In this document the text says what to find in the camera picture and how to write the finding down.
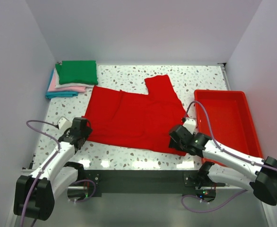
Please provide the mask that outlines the red t shirt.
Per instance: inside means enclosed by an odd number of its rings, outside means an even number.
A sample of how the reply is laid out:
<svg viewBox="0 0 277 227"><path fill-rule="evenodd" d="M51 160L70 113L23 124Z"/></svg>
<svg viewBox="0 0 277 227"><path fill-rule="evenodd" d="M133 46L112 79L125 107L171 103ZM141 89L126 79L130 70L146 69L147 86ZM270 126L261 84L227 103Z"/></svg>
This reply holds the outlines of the red t shirt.
<svg viewBox="0 0 277 227"><path fill-rule="evenodd" d="M169 130L182 123L185 110L168 75L145 79L148 94L95 86L84 115L89 141L185 156L169 147Z"/></svg>

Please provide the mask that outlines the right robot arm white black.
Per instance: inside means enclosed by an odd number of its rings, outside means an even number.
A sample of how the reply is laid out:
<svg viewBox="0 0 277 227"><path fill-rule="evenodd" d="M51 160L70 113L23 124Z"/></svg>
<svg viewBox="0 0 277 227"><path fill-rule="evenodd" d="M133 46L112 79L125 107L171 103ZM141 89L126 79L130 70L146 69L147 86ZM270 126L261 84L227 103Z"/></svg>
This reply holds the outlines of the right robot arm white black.
<svg viewBox="0 0 277 227"><path fill-rule="evenodd" d="M277 205L277 160L262 159L231 149L212 136L190 132L182 125L169 131L169 146L207 161L193 177L199 188L213 183L224 183L253 192L271 206Z"/></svg>

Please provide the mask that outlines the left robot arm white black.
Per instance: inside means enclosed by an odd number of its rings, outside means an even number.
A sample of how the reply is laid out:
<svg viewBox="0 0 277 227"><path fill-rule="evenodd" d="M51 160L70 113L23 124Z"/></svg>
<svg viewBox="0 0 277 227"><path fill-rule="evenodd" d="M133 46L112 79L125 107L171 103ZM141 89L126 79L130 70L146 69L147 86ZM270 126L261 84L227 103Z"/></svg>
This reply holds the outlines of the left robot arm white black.
<svg viewBox="0 0 277 227"><path fill-rule="evenodd" d="M76 117L66 124L59 121L54 127L59 130L66 128L58 139L39 131L56 143L52 153L32 173L17 179L13 212L20 216L20 226L24 225L25 218L32 218L34 222L47 220L52 214L56 199L70 185L87 183L88 186L93 186L90 196L96 192L96 183L86 178L84 166L70 161L93 131L90 121Z"/></svg>

